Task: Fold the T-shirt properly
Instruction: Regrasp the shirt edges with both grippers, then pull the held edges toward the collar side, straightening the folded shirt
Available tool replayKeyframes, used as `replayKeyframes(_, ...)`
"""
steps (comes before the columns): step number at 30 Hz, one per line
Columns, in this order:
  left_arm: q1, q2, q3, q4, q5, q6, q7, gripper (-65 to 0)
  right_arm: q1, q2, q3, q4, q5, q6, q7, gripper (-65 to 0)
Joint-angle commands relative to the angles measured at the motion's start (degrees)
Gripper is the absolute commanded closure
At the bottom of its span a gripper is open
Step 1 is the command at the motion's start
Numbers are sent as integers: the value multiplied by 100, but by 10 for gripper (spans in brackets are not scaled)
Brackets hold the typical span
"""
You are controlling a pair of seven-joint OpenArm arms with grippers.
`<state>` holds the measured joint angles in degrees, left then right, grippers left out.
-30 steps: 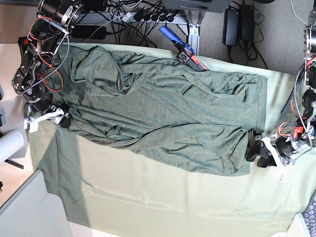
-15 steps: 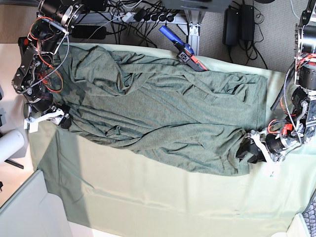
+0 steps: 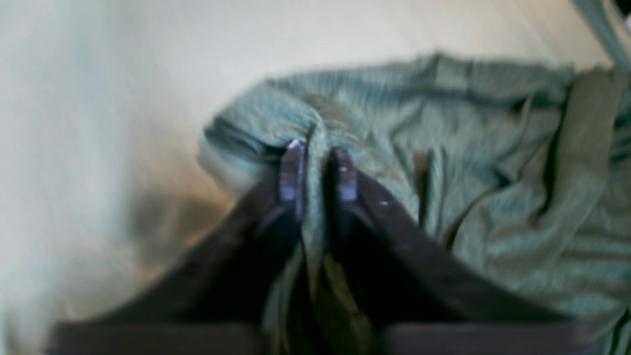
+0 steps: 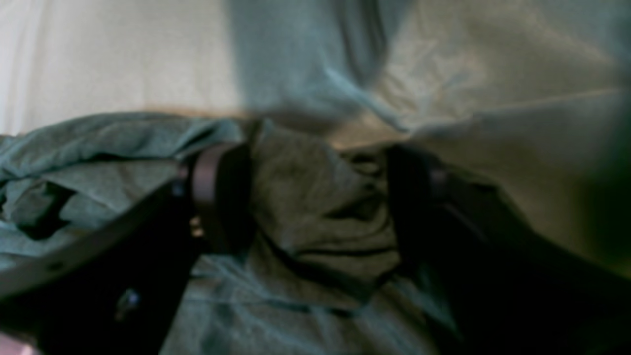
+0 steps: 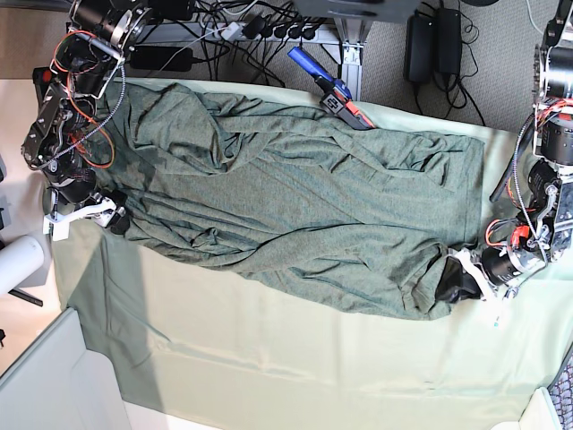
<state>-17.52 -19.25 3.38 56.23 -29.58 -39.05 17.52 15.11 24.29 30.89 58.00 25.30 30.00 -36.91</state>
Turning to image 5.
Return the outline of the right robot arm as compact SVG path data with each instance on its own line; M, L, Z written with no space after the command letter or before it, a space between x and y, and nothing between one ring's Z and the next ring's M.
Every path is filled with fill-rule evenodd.
M98 186L96 171L111 162L88 158L85 144L105 129L116 110L96 118L98 101L152 16L146 1L74 1L65 36L50 65L33 72L38 116L21 146L28 167L42 172L51 193L43 231L65 240L71 224L91 219L122 235L129 227L124 193Z

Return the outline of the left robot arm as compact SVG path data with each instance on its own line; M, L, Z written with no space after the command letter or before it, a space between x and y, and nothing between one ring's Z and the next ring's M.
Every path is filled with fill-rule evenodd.
M489 199L506 192L517 208L494 219L482 251L449 250L439 301L490 301L557 262L572 246L572 3L560 1L535 47L534 102Z

